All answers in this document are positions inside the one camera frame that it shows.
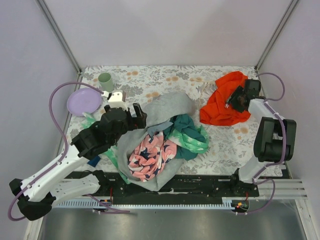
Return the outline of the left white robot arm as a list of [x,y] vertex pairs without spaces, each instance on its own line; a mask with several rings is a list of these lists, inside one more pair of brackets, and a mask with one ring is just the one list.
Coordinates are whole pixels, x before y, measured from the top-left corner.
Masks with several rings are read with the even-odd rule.
[[14,203],[24,218],[38,220],[64,201],[92,195],[110,187],[111,183],[102,170],[95,170],[70,182],[63,183],[62,180],[116,145],[128,131],[146,127],[147,114],[139,103],[134,103],[133,107],[135,116],[128,109],[106,105],[100,120],[81,130],[61,155],[34,175],[26,179],[15,178],[9,183],[15,196]]

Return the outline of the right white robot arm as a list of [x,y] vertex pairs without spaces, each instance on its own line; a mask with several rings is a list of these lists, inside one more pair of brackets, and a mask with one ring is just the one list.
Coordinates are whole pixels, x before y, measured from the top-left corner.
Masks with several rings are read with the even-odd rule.
[[259,80],[246,79],[244,86],[238,86],[228,100],[234,110],[248,111],[259,121],[253,156],[230,177],[230,189],[237,196],[253,191],[267,168],[291,160],[294,153],[297,123],[276,112],[260,91]]

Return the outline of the orange red cloth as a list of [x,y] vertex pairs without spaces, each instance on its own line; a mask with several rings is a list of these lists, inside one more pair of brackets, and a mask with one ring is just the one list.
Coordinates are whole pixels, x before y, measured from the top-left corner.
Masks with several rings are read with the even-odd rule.
[[213,126],[233,126],[246,122],[251,114],[238,112],[227,104],[227,99],[237,87],[243,87],[248,77],[240,71],[230,72],[215,81],[217,89],[210,96],[207,104],[199,110],[199,121]]

